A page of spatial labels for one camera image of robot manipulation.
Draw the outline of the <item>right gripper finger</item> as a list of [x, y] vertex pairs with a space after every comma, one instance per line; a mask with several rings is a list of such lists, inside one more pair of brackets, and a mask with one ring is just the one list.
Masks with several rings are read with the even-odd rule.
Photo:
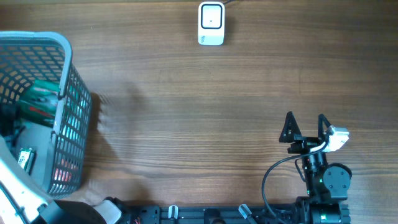
[[286, 114], [284, 127], [279, 137], [279, 142], [282, 143], [293, 143], [299, 141], [302, 138], [302, 133], [298, 127], [295, 116], [292, 111]]
[[324, 114], [319, 114], [318, 115], [318, 137], [320, 139], [325, 138], [325, 130], [324, 127], [327, 129], [331, 126], [331, 123], [327, 120], [326, 116]]

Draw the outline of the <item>green 3M glove package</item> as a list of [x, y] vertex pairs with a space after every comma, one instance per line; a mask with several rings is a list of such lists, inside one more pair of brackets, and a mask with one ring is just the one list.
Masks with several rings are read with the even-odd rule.
[[59, 83], [35, 80], [19, 98], [21, 117], [52, 128], [58, 106]]

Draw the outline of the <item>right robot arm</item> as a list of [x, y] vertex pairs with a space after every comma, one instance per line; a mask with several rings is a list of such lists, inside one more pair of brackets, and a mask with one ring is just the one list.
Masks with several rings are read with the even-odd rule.
[[335, 152], [349, 140], [346, 128], [336, 127], [323, 114], [318, 116], [318, 136], [305, 137], [293, 112], [288, 112], [279, 138], [289, 143], [289, 154], [302, 161], [302, 179], [307, 196], [297, 197], [292, 211], [294, 223], [351, 223], [348, 199], [352, 171], [341, 163], [328, 163], [326, 154]]

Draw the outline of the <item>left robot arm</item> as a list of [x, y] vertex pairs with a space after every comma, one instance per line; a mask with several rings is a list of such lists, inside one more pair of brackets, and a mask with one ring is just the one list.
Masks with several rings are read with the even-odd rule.
[[95, 206], [55, 200], [30, 178], [1, 138], [1, 218], [4, 223], [115, 224], [122, 211], [110, 200]]

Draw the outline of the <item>white barcode scanner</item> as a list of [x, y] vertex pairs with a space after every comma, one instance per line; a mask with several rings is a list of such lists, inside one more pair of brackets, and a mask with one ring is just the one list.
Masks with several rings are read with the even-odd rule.
[[225, 34], [225, 6], [222, 2], [204, 1], [198, 7], [198, 43], [222, 45]]

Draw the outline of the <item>grey plastic mesh basket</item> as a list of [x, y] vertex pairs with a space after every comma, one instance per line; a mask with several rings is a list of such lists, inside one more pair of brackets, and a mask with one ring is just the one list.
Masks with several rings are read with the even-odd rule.
[[[80, 187], [92, 109], [72, 56], [69, 41], [56, 32], [1, 32], [1, 136], [16, 161], [21, 148], [35, 150], [28, 175], [55, 198]], [[35, 80], [59, 83], [52, 128], [21, 117], [17, 102]]]

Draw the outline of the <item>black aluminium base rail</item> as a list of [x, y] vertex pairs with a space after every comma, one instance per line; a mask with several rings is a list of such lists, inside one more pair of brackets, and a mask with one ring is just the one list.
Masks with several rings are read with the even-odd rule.
[[272, 204], [273, 218], [263, 206], [242, 204], [233, 207], [131, 207], [130, 224], [273, 224], [319, 223], [350, 224], [348, 206], [307, 205], [305, 203]]

